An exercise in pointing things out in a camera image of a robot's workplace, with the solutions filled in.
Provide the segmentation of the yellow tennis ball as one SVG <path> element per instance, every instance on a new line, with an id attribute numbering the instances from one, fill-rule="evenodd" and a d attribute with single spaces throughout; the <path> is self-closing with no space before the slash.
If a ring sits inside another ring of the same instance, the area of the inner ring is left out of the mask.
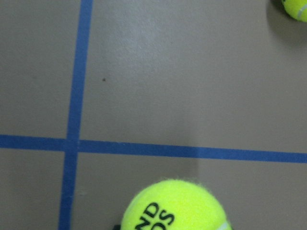
<path id="1" fill-rule="evenodd" d="M 230 230 L 219 201 L 203 186 L 169 179 L 140 191 L 124 212 L 122 230 Z"/>
<path id="2" fill-rule="evenodd" d="M 282 0 L 287 14 L 300 22 L 307 22 L 307 0 Z"/>

